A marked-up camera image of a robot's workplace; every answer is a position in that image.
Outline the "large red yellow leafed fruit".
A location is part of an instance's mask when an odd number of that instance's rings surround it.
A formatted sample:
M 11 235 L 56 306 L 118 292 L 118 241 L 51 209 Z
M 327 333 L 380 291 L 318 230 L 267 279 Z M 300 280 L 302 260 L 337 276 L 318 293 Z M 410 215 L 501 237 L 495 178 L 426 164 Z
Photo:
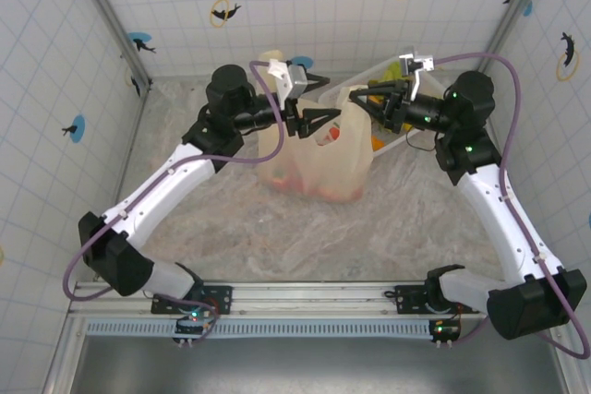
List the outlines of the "large red yellow leafed fruit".
M 319 146 L 326 146 L 336 141 L 340 136 L 340 128 L 337 125 L 330 126 L 317 141 Z

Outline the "beige printed plastic bag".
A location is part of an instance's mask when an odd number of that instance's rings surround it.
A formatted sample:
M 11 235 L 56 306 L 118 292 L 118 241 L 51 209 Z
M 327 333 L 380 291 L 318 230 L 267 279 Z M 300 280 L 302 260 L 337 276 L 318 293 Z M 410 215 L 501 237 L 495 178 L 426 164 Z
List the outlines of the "beige printed plastic bag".
M 341 114 L 310 137 L 287 136 L 275 157 L 257 165 L 259 181 L 284 193 L 331 202 L 360 198 L 374 158 L 370 116 L 349 100 L 349 93 L 361 88 L 360 85 L 342 88 L 335 107 L 299 99 L 298 111 L 336 108 Z M 332 125 L 340 128 L 339 138 L 319 146 L 317 141 Z

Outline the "round green fake fruit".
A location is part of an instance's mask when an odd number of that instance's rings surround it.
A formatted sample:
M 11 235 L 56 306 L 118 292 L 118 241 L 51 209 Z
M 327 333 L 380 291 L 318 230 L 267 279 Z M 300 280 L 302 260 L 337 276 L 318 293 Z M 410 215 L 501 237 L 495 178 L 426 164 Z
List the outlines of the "round green fake fruit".
M 404 76 L 402 74 L 402 69 L 399 62 L 392 62 L 386 68 L 384 73 L 380 78 L 380 83 L 395 81 L 398 79 L 403 79 Z

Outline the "white plastic mesh basket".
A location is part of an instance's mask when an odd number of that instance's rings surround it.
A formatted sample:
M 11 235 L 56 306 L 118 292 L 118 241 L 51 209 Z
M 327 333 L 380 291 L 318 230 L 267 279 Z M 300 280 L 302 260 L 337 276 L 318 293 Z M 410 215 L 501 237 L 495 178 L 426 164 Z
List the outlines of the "white plastic mesh basket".
M 348 88 L 351 85 L 366 85 L 380 80 L 382 74 L 392 62 L 398 62 L 398 58 L 392 57 L 387 59 L 386 61 L 383 61 L 372 68 L 361 72 L 360 74 L 354 75 L 340 84 L 331 85 L 328 90 L 320 94 L 320 97 L 318 98 L 318 104 L 320 104 L 322 107 L 335 107 L 342 88 Z M 435 71 L 422 74 L 419 92 L 428 96 L 441 98 L 444 91 L 452 83 L 451 74 L 452 71 L 444 70 L 443 68 L 437 68 Z M 378 137 L 386 144 L 383 149 L 380 149 L 376 152 L 373 151 L 373 155 L 375 157 L 385 154 L 388 150 L 394 149 L 395 147 L 404 144 L 406 138 L 410 139 L 411 137 L 419 134 L 418 130 L 404 129 L 403 127 L 401 128 L 400 133 L 393 133 L 391 130 L 379 125 L 373 118 L 370 119 L 370 122 L 371 136 Z

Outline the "blue circle shark sticker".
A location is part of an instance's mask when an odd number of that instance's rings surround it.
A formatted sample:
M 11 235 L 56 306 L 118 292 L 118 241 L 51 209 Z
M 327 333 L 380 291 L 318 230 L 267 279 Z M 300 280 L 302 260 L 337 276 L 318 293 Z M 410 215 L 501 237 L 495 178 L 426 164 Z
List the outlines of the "blue circle shark sticker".
M 150 34 L 141 31 L 133 31 L 129 32 L 127 37 L 136 47 L 138 52 L 144 51 L 152 54 L 156 53 L 156 48 L 149 46 L 149 43 L 152 41 Z

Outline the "blue oval seal sticker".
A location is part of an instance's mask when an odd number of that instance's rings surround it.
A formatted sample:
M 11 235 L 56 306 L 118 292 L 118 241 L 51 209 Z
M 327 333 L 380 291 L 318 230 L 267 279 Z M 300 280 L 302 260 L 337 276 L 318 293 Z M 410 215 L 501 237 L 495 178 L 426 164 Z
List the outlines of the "blue oval seal sticker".
M 64 137 L 69 137 L 72 143 L 78 144 L 86 130 L 86 119 L 82 114 L 76 115 L 71 124 L 61 129 Z

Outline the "grey metal panel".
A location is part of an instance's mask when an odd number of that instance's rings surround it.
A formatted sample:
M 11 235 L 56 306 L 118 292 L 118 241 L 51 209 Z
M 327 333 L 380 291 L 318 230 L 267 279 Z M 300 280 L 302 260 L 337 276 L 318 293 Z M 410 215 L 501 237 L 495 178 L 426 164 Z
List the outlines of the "grey metal panel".
M 549 346 L 493 338 L 171 340 L 92 337 L 73 394 L 563 394 Z

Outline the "aluminium frame rail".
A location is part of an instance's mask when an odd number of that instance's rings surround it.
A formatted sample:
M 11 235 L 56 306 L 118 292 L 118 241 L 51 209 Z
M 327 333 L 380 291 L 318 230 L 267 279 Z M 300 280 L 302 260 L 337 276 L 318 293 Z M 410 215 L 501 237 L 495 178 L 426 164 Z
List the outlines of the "aluminium frame rail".
M 123 196 L 123 184 L 127 175 L 128 165 L 130 163 L 131 153 L 139 131 L 139 124 L 144 113 L 147 99 L 150 96 L 151 86 L 139 96 L 137 103 L 138 110 L 135 114 L 134 120 L 129 121 L 128 125 L 124 125 L 124 129 L 129 130 L 127 144 L 125 145 L 124 161 L 120 168 L 115 182 L 115 194 L 108 200 L 109 206 L 113 206 Z M 83 334 L 78 325 L 78 321 L 70 315 L 71 301 L 67 302 L 66 316 L 60 330 L 58 342 L 54 351 L 54 356 L 49 367 L 49 371 L 44 382 L 41 394 L 68 394 L 73 380 L 73 374 L 78 367 L 78 360 L 81 353 L 81 346 L 83 345 Z

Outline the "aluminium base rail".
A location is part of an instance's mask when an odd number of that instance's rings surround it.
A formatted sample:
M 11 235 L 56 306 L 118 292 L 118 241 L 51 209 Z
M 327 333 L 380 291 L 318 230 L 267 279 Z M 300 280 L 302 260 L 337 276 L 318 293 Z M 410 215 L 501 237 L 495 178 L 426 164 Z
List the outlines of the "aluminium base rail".
M 213 295 L 214 286 L 222 286 Z M 481 317 L 469 307 L 451 304 L 443 310 L 427 307 L 419 282 L 215 282 L 204 289 L 204 304 L 223 318 L 470 318 Z M 79 316 L 172 317 L 179 311 L 148 291 L 128 297 L 108 293 L 87 302 L 72 302 L 70 314 Z

